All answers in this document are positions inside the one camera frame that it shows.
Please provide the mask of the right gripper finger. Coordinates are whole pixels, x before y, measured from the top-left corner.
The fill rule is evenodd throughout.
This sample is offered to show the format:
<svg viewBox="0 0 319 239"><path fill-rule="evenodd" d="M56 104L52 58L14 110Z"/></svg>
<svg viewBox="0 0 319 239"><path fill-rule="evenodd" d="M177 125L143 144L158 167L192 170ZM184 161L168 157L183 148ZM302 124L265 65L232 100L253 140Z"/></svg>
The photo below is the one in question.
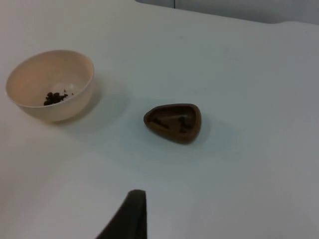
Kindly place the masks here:
<svg viewBox="0 0 319 239"><path fill-rule="evenodd" d="M147 196L131 190L97 239L147 239Z"/></svg>

